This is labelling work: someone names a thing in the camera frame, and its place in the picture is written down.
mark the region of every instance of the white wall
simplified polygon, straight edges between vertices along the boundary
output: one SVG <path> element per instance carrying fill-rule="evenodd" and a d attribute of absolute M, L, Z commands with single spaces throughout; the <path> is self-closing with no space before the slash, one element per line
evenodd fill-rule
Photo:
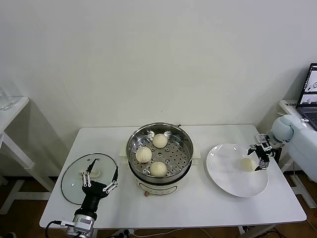
<path fill-rule="evenodd" d="M 266 129 L 275 105 L 298 96 L 317 61 L 316 7 L 313 0 L 1 1 L 0 85 L 30 97 L 41 114 L 33 124 L 44 121 L 64 146 L 63 156 L 58 147 L 50 152 L 60 165 L 86 126 Z M 41 154 L 48 148 L 43 142 Z"/>

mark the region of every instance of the electric steamer pot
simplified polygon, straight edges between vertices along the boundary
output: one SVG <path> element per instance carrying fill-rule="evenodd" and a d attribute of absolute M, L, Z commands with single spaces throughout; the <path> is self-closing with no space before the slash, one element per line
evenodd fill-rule
<path fill-rule="evenodd" d="M 168 138 L 164 148 L 156 148 L 153 137 L 164 134 Z M 136 159 L 136 152 L 146 146 L 152 151 L 152 158 L 147 163 Z M 137 129 L 127 143 L 127 157 L 132 173 L 136 176 L 140 187 L 149 193 L 164 195 L 177 189 L 175 183 L 188 173 L 192 164 L 193 143 L 189 135 L 181 128 L 163 122 L 145 125 Z M 154 162 L 163 162 L 167 166 L 167 175 L 157 178 L 151 175 L 150 167 Z"/>

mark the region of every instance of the steamer basket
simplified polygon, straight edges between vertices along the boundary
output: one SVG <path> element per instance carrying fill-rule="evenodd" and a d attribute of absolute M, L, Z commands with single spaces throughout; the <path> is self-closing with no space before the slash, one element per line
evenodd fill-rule
<path fill-rule="evenodd" d="M 155 134 L 164 134 L 168 138 L 164 148 L 153 144 Z M 152 158 L 147 163 L 137 161 L 135 155 L 139 148 L 146 146 L 152 151 Z M 181 179 L 191 166 L 193 143 L 189 135 L 181 128 L 163 122 L 152 123 L 137 129 L 130 137 L 126 148 L 132 172 L 144 182 L 155 185 L 167 185 Z M 163 162 L 167 166 L 167 176 L 151 176 L 150 167 L 154 162 Z"/>

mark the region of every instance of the glass cup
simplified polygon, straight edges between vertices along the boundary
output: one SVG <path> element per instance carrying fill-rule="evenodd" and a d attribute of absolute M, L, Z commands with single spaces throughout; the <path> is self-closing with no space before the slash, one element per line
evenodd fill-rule
<path fill-rule="evenodd" d="M 12 100 L 5 94 L 2 88 L 0 88 L 0 111 L 5 111 L 13 106 Z"/>

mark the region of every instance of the laptop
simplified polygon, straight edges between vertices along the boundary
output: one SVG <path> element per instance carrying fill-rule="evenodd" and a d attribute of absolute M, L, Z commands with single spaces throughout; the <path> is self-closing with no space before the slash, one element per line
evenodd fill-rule
<path fill-rule="evenodd" d="M 317 130 L 317 63 L 311 63 L 296 109 Z"/>

